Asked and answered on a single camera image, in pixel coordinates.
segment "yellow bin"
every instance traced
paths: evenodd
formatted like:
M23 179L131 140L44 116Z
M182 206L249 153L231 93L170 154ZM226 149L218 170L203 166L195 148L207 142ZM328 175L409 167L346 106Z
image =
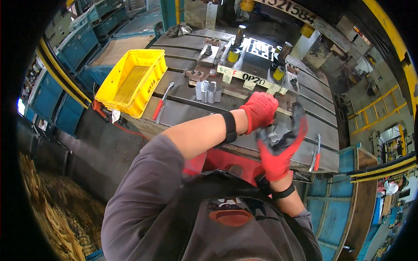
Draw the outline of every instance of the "yellow bin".
M95 99L107 108L140 118L167 71L164 50L129 50L104 80Z

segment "black wrist strap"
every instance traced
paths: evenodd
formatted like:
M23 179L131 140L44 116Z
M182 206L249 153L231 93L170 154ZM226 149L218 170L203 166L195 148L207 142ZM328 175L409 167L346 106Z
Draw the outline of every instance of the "black wrist strap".
M274 200L285 198L285 197L288 197L290 194L292 194L293 191L295 191L295 186L293 185L293 180L292 180L292 184L290 184L289 188L287 188L285 191L282 191L282 192L274 191L273 193L271 193L271 197Z
M227 127L227 137L221 144L231 143L237 139L237 128L235 126L235 118L231 112L226 111L221 114L224 117L225 125Z

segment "gray sleeve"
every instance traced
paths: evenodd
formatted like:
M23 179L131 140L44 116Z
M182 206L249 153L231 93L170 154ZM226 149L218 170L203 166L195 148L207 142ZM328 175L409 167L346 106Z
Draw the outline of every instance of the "gray sleeve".
M109 200L102 225L108 261L126 260L181 185L184 158L158 135L146 144Z
M293 218L299 223L299 225L302 227L302 230L305 232L305 234L311 241L313 247L322 256L321 249L319 248L318 241L316 240L316 237L313 232L311 216L311 213L305 208L302 212L300 212Z

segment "red work glove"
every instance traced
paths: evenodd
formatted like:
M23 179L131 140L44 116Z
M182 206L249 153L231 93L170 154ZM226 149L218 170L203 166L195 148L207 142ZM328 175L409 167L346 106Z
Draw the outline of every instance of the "red work glove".
M279 102L273 95L265 92L254 92L250 99L240 107L240 109L245 110L248 117L248 130L245 134L250 134L255 129L270 125L273 122L277 107L279 107Z
M303 106L299 102L292 105L293 130L284 134L283 138L270 145L266 128L257 129L257 145L260 151L260 159L265 169L265 177L268 181L277 181L289 172L290 159L298 150L308 132L308 123Z

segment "red cable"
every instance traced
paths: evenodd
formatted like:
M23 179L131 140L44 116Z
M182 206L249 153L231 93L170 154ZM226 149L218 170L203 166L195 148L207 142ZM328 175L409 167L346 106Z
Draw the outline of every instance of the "red cable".
M132 133L132 134L135 134L135 135L139 135L139 136L142 136L142 137L146 138L147 140L150 140L150 138L148 138L147 136L145 136L145 135L143 135L143 134L141 134L141 133L128 131L127 129L125 129L125 128L123 128L123 127L119 126L119 125L117 125L116 123L115 123L114 125L115 125L115 126L117 126L117 127L118 127L118 128L120 128L120 129L123 129L123 130L124 130L124 131L126 131L126 132L129 132L129 133Z

